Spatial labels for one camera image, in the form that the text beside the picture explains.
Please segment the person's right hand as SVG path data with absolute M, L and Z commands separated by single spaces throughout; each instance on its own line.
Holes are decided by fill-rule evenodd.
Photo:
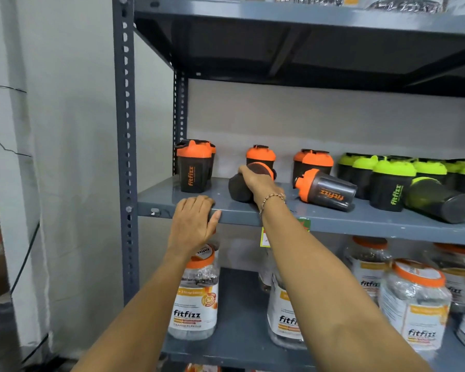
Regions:
M 240 173 L 246 185 L 253 193 L 254 202 L 258 207 L 259 215 L 280 214 L 287 210 L 285 191 L 269 175 L 256 174 L 250 168 L 240 166 Z

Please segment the person's left hand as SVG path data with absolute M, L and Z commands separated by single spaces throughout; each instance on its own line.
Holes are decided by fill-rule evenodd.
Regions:
M 188 262 L 211 238 L 208 222 L 215 201 L 206 195 L 179 201 L 167 243 L 166 258 Z

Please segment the black shaker bottle orange cap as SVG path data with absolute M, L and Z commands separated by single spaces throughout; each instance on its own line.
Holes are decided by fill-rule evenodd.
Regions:
M 246 167 L 256 174 L 269 176 L 273 181 L 277 178 L 276 171 L 263 162 L 251 162 Z M 247 186 L 241 173 L 237 173 L 229 179 L 228 189 L 232 200 L 241 203 L 254 202 L 254 194 Z

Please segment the person's right forearm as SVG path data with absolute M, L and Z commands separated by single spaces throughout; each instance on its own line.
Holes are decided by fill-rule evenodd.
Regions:
M 262 222 L 319 372 L 433 372 L 288 208 L 263 215 Z

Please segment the person's left forearm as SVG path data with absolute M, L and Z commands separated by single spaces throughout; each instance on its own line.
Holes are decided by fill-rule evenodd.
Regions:
M 200 248 L 169 249 L 148 282 L 71 372 L 153 372 L 181 277 Z

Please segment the green yellow shelf label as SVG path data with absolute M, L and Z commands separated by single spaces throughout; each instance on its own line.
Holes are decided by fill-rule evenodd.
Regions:
M 311 230 L 311 220 L 309 218 L 303 218 L 303 217 L 299 217 L 299 218 L 296 218 L 298 220 L 298 222 L 303 226 L 303 228 L 310 232 Z M 271 245 L 270 245 L 270 242 L 268 240 L 268 237 L 267 237 L 267 234 L 266 234 L 266 231 L 265 231 L 265 228 L 262 227 L 261 228 L 261 241 L 260 241 L 260 246 L 263 247 L 263 248 L 270 248 Z

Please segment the row of orange-lid black shakers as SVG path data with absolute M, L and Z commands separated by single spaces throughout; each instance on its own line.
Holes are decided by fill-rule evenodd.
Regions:
M 211 186 L 216 147 L 206 140 L 182 140 L 175 146 L 180 191 L 204 193 Z M 254 145 L 246 153 L 246 163 L 263 162 L 274 168 L 276 154 L 266 145 Z M 312 166 L 294 176 L 294 188 L 300 201 L 348 212 L 353 207 L 358 187 Z

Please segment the grey metal shelving rack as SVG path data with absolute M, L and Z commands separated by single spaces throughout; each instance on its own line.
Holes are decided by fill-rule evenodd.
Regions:
M 352 90 L 356 76 L 343 75 L 336 79 L 337 69 L 330 69 L 322 79 L 309 74 L 302 79 L 302 69 L 292 79 L 284 74 L 278 76 L 304 44 L 305 36 L 321 29 L 329 32 L 356 33 L 357 37 L 369 39 L 372 34 L 383 33 L 384 37 L 417 35 L 418 40 L 432 42 L 465 38 L 465 15 L 452 16 L 446 13 L 413 14 L 384 13 L 346 7 L 297 6 L 264 1 L 221 0 L 112 0 L 115 92 L 118 134 L 118 178 L 120 227 L 122 239 L 123 300 L 126 306 L 140 289 L 138 216 L 170 219 L 175 206 L 171 197 L 157 202 L 164 189 L 172 189 L 172 179 L 165 180 L 137 196 L 136 117 L 135 117 L 135 65 L 134 33 L 174 71 L 173 98 L 173 143 L 187 135 L 188 81 L 203 79 L 256 85 L 291 86 L 323 89 Z M 213 53 L 225 53 L 224 59 L 201 59 L 189 55 L 198 43 L 191 43 L 192 34 L 181 31 L 198 23 L 208 23 L 204 33 L 198 33 L 198 43 L 209 37 L 219 36 L 221 26 L 245 29 L 259 25 L 261 31 L 277 28 L 280 31 L 268 69 L 250 64 L 250 59 L 233 58 L 227 49 L 245 48 L 246 43 L 226 43 L 225 49 L 213 49 Z M 442 82 L 438 90 L 432 85 L 435 78 L 465 67 L 465 49 L 428 63 L 411 73 L 396 74 L 395 79 L 384 82 L 385 74 L 362 75 L 364 91 L 406 93 L 465 98 L 465 91 L 447 89 Z

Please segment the row of green-lid black shakers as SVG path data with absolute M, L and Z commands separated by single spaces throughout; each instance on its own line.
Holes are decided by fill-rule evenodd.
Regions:
M 465 159 L 347 152 L 337 162 L 336 173 L 356 185 L 356 198 L 375 209 L 406 208 L 443 223 L 465 223 Z

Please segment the group of clear orange-lid jars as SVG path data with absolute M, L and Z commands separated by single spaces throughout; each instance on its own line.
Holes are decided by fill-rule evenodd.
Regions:
M 269 292 L 268 333 L 276 345 L 305 350 L 296 315 L 280 277 L 273 253 L 265 249 L 259 278 Z M 447 316 L 459 302 L 453 279 L 465 278 L 465 269 L 440 267 L 393 258 L 381 237 L 353 236 L 340 250 L 342 262 L 380 307 L 391 325 L 412 348 L 427 359 L 440 349 Z M 219 276 L 217 251 L 205 245 L 188 263 L 176 295 L 168 332 L 177 339 L 210 338 L 218 320 Z

